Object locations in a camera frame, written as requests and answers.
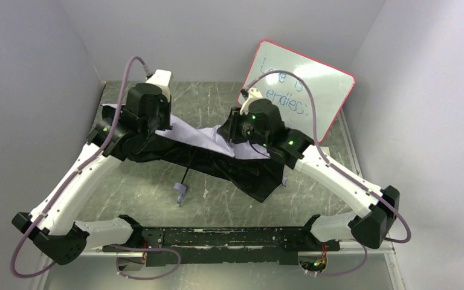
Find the lilac and black folding umbrella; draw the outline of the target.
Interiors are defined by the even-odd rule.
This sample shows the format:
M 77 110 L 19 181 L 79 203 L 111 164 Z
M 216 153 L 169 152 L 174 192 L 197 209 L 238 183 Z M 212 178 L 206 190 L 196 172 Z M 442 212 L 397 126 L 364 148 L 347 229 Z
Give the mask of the lilac and black folding umbrella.
M 230 181 L 258 202 L 284 183 L 284 165 L 259 154 L 249 143 L 229 145 L 215 129 L 195 129 L 172 115 L 170 124 L 171 130 L 139 134 L 118 123 L 104 155 L 136 163 L 177 164 Z

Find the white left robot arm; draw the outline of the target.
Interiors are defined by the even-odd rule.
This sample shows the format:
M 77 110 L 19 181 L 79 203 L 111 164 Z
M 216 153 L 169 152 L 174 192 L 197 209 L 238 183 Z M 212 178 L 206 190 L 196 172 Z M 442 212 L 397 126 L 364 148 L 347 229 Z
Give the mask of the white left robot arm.
M 32 211 L 16 214 L 13 225 L 58 265 L 88 249 L 141 247 L 142 226 L 128 215 L 96 222 L 77 216 L 109 172 L 137 156 L 157 130 L 170 128 L 170 113 L 168 83 L 137 83 L 123 91 L 116 105 L 102 108 L 101 120 L 57 187 Z

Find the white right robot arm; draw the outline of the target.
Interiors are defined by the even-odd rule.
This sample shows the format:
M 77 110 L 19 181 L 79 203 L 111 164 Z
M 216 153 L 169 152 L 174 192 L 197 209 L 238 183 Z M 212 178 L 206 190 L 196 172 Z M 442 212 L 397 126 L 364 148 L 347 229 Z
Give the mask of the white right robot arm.
M 217 130 L 225 141 L 260 145 L 272 160 L 315 179 L 341 198 L 349 213 L 320 216 L 310 233 L 320 242 L 354 239 L 378 249 L 396 220 L 399 192 L 392 186 L 380 188 L 326 155 L 311 137 L 285 126 L 279 109 L 261 98 L 248 111 L 233 108 Z

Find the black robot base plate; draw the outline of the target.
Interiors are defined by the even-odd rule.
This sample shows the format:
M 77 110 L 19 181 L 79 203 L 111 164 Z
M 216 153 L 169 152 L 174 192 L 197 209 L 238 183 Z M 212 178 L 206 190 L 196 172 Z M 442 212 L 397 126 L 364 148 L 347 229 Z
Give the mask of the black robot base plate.
M 308 224 L 298 227 L 144 227 L 121 215 L 133 229 L 123 244 L 129 250 L 150 249 L 146 266 L 212 263 L 298 265 L 303 252 L 338 251 L 338 241 L 320 242 Z

